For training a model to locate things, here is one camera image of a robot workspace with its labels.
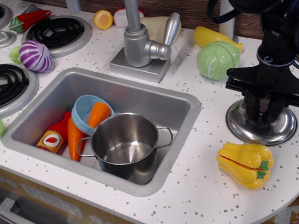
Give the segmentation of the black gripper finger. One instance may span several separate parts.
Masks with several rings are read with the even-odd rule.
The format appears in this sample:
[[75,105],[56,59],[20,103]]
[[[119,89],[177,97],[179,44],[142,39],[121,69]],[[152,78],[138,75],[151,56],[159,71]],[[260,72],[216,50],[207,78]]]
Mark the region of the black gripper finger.
[[264,112],[264,122],[267,123],[273,123],[275,122],[278,117],[281,115],[284,107],[285,102],[282,99],[269,99],[267,104],[267,110]]
[[245,110],[249,118],[254,121],[259,120],[261,95],[252,89],[246,89],[244,92]]

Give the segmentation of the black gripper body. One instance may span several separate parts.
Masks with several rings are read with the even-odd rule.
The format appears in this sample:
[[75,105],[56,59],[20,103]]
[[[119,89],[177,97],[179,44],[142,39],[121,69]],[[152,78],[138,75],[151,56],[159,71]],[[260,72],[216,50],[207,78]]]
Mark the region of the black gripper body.
[[285,107],[299,107],[299,79],[290,71],[296,57],[296,54],[291,54],[273,60],[269,56],[258,56],[257,66],[230,68],[226,72],[226,88],[239,91],[242,96],[246,89],[252,89],[261,95],[261,100],[282,99]]

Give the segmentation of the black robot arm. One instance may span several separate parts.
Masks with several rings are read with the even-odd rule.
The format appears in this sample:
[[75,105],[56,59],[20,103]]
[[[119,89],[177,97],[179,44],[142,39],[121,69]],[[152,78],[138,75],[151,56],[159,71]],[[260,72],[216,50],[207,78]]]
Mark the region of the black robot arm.
[[299,55],[299,0],[228,1],[233,10],[220,17],[213,16],[217,0],[209,1],[212,21],[221,24],[240,13],[258,14],[263,39],[258,65],[230,68],[226,87],[242,93],[250,119],[272,123],[286,107],[299,107],[299,79],[290,71]]

